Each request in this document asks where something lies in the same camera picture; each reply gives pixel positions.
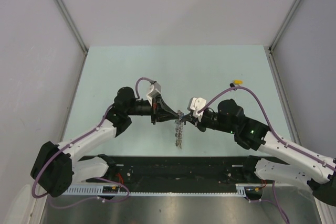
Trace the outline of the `metal disc keyring organizer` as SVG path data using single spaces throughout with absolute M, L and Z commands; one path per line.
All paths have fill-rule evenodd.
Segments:
M 180 110 L 177 111 L 177 119 L 175 120 L 175 146 L 179 149 L 182 148 L 182 138 L 183 138 L 183 127 L 184 123 L 182 118 L 184 113 Z

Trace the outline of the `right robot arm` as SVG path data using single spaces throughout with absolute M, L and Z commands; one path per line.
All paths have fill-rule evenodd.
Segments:
M 335 159 L 310 151 L 274 132 L 270 126 L 251 119 L 233 99 L 224 100 L 213 112 L 205 100 L 192 98 L 190 113 L 182 122 L 190 122 L 201 132 L 207 129 L 231 133 L 234 141 L 246 150 L 271 155 L 281 163 L 250 156 L 243 165 L 243 179 L 273 180 L 306 189 L 321 202 L 335 206 Z

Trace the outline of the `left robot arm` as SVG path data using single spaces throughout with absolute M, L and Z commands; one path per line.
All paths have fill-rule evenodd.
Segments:
M 40 148 L 30 172 L 34 179 L 31 194 L 40 185 L 46 195 L 58 197 L 74 182 L 100 177 L 105 182 L 115 178 L 116 169 L 106 155 L 92 159 L 82 158 L 102 143 L 118 137 L 131 125 L 131 116 L 150 116 L 152 124 L 177 120 L 178 114 L 163 101 L 161 91 L 154 88 L 148 100 L 137 99 L 134 90 L 123 87 L 118 90 L 113 103 L 107 108 L 101 121 L 90 131 L 67 142 L 46 142 Z

